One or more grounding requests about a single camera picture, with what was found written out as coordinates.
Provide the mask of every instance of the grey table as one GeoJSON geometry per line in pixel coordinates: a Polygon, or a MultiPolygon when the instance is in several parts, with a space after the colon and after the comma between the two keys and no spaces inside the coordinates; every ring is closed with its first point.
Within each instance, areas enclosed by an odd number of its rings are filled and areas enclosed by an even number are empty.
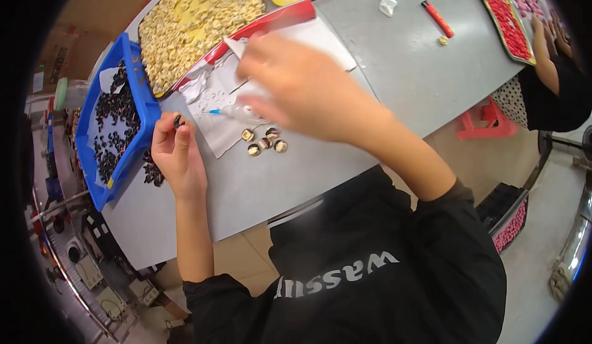
{"type": "MultiPolygon", "coordinates": [[[[127,29],[137,24],[152,0],[127,29]]],[[[517,74],[502,48],[481,0],[430,0],[456,35],[437,44],[442,32],[421,7],[423,0],[397,0],[392,18],[378,11],[380,0],[318,0],[319,13],[359,63],[352,74],[421,137],[445,125],[517,74]]],[[[189,115],[181,99],[161,102],[162,110],[189,115]]],[[[302,204],[377,163],[347,145],[284,132],[290,145],[282,155],[252,158],[239,142],[216,159],[196,134],[208,176],[208,219],[213,241],[243,231],[302,204]]],[[[143,183],[136,164],[120,198],[103,215],[135,268],[176,256],[174,196],[167,182],[143,183]]]]}

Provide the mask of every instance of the mint green lid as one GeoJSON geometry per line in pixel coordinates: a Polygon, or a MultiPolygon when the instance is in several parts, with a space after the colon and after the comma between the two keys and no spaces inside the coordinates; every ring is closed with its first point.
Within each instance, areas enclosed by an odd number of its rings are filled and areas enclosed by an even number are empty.
{"type": "Polygon", "coordinates": [[[60,78],[57,81],[57,86],[55,88],[55,97],[53,99],[54,110],[62,110],[62,106],[66,100],[66,87],[68,87],[68,78],[60,78]]]}

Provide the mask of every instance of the black sweatshirt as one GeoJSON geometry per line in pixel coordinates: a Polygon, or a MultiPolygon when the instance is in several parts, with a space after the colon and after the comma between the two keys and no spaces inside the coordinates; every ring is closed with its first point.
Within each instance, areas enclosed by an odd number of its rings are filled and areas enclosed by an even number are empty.
{"type": "Polygon", "coordinates": [[[224,274],[184,282],[198,343],[495,343],[506,274],[459,181],[440,199],[377,166],[271,229],[280,274],[253,298],[224,274]]]}
{"type": "Polygon", "coordinates": [[[592,85],[571,59],[552,56],[557,69],[559,96],[541,82],[534,67],[518,73],[529,130],[569,132],[590,117],[592,85]]]}

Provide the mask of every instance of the cable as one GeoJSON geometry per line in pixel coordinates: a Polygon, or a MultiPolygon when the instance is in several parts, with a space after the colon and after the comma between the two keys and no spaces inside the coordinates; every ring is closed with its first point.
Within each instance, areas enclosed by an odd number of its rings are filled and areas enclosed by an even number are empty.
{"type": "Polygon", "coordinates": [[[143,301],[144,298],[146,297],[146,295],[148,295],[148,293],[151,291],[152,291],[152,286],[148,285],[147,287],[145,287],[144,292],[142,292],[142,297],[140,297],[140,300],[143,301]]]}
{"type": "Polygon", "coordinates": [[[109,300],[109,299],[103,299],[103,300],[101,300],[100,306],[101,306],[101,308],[103,308],[105,310],[105,312],[107,313],[107,315],[109,315],[109,311],[106,310],[105,307],[103,307],[103,302],[104,301],[107,301],[107,302],[113,304],[115,307],[117,307],[117,309],[119,310],[119,320],[118,321],[120,323],[123,323],[124,322],[123,321],[123,311],[121,310],[121,308],[119,308],[119,305],[117,305],[117,303],[115,303],[115,302],[113,302],[112,300],[109,300]]]}

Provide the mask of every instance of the black sleeve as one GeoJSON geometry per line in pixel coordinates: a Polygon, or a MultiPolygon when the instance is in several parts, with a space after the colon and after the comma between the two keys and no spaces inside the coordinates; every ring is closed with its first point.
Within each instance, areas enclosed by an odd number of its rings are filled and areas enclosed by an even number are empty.
{"type": "Polygon", "coordinates": [[[579,70],[572,60],[565,60],[559,56],[551,58],[559,79],[559,102],[565,111],[584,109],[588,106],[588,91],[590,84],[586,76],[579,70]]]}
{"type": "Polygon", "coordinates": [[[256,298],[228,274],[183,281],[196,343],[239,343],[255,319],[256,298]]]}
{"type": "Polygon", "coordinates": [[[495,343],[506,308],[506,273],[471,189],[457,180],[442,197],[419,201],[413,217],[416,269],[434,308],[466,322],[460,329],[474,342],[495,343]]]}

